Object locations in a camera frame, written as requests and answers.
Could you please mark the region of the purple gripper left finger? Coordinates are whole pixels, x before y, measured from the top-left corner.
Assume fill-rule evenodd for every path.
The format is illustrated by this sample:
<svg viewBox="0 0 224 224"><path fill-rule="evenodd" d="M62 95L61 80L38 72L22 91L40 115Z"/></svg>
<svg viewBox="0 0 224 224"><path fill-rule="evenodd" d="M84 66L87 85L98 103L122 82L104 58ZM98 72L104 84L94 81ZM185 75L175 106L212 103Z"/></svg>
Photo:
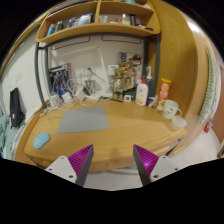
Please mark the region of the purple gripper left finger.
<svg viewBox="0 0 224 224"><path fill-rule="evenodd" d="M46 168L46 171L83 187L89 172L93 155L93 146L86 146L69 157L58 157L50 166Z"/></svg>

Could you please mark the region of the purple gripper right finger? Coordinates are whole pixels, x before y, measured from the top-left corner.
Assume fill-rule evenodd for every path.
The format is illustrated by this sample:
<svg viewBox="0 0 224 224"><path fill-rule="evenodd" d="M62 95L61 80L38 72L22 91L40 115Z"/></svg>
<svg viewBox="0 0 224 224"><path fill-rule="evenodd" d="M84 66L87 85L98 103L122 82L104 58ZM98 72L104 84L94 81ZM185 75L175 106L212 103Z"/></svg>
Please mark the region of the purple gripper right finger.
<svg viewBox="0 0 224 224"><path fill-rule="evenodd" d="M179 170L166 155L157 156L138 145L133 146L133 157L143 186Z"/></svg>

